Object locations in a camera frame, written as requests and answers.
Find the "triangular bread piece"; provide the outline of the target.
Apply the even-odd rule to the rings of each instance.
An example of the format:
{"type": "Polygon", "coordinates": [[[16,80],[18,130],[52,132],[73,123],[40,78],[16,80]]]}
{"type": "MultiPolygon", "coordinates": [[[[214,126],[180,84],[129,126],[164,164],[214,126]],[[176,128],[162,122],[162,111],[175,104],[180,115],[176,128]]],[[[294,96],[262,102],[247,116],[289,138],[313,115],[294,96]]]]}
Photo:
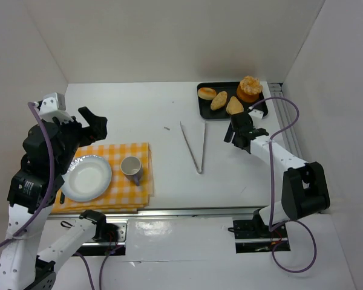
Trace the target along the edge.
{"type": "Polygon", "coordinates": [[[244,107],[235,96],[232,96],[226,106],[226,112],[229,115],[239,114],[244,112],[244,107]]]}

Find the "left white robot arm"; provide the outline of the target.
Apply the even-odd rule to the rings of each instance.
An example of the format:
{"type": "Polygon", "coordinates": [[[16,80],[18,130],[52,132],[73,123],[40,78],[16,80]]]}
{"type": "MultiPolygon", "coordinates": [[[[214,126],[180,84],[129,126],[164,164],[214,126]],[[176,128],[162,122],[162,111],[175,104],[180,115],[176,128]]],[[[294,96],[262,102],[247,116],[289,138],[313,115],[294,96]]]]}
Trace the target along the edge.
{"type": "Polygon", "coordinates": [[[60,120],[57,114],[47,122],[33,103],[28,106],[38,123],[28,131],[21,168],[11,179],[8,228],[0,243],[0,289],[52,289],[60,268],[85,242],[106,242],[117,228],[107,223],[104,214],[86,210],[55,243],[38,250],[76,150],[104,140],[107,119],[82,107],[78,111],[87,127],[68,117],[60,120]]]}

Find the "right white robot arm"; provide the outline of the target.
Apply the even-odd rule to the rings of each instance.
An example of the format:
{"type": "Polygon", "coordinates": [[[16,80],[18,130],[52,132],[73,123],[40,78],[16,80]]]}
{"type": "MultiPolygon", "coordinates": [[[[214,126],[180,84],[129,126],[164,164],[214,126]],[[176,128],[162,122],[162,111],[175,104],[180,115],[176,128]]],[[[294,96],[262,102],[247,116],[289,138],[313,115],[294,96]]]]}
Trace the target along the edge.
{"type": "Polygon", "coordinates": [[[256,128],[247,112],[231,116],[224,141],[270,166],[270,205],[257,210],[254,220],[270,231],[330,207],[324,168],[290,153],[263,128],[256,128]]]}

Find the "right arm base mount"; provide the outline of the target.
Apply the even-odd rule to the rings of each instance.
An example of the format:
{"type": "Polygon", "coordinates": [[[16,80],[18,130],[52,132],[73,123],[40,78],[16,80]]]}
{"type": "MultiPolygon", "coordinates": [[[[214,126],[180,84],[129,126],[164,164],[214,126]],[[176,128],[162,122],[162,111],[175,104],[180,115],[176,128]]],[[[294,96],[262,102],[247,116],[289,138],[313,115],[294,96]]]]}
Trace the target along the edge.
{"type": "Polygon", "coordinates": [[[282,225],[270,232],[257,211],[253,212],[250,219],[233,220],[227,230],[234,235],[237,254],[268,253],[274,248],[276,251],[290,251],[286,226],[282,225]]]}

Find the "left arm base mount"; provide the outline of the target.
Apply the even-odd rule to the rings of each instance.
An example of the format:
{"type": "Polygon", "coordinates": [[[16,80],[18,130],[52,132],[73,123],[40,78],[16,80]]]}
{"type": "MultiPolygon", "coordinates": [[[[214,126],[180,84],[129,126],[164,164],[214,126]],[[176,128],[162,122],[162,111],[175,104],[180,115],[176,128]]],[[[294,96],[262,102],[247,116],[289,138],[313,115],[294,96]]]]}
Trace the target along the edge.
{"type": "Polygon", "coordinates": [[[104,224],[98,230],[97,223],[86,219],[78,219],[75,222],[61,221],[60,225],[66,229],[71,227],[87,227],[92,225],[95,233],[90,233],[90,239],[86,241],[79,249],[78,253],[87,256],[124,256],[125,255],[125,224],[104,224]]]}

